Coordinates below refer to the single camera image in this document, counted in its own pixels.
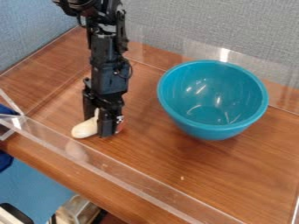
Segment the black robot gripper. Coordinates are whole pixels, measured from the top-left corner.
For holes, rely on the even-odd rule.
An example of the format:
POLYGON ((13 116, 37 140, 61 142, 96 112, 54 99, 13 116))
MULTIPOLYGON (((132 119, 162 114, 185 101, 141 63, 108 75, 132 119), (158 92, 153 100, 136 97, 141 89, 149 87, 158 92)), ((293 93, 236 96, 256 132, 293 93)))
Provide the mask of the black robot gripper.
POLYGON ((110 137, 122 129, 124 106, 122 94, 128 90, 128 80, 132 76, 130 65, 126 60, 104 63, 93 66, 90 77, 82 80, 82 114, 88 120, 97 115, 97 134, 100 137, 110 137))

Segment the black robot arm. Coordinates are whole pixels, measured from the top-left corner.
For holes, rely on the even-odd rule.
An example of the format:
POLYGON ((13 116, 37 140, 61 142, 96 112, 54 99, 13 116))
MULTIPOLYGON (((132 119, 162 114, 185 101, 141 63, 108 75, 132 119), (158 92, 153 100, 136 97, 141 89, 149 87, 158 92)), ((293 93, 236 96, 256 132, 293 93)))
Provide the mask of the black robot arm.
POLYGON ((122 129, 122 94, 128 90, 132 66, 126 51, 125 15, 121 0, 51 0, 86 29, 90 76, 84 82, 84 122, 70 130, 74 138, 110 137, 122 129))

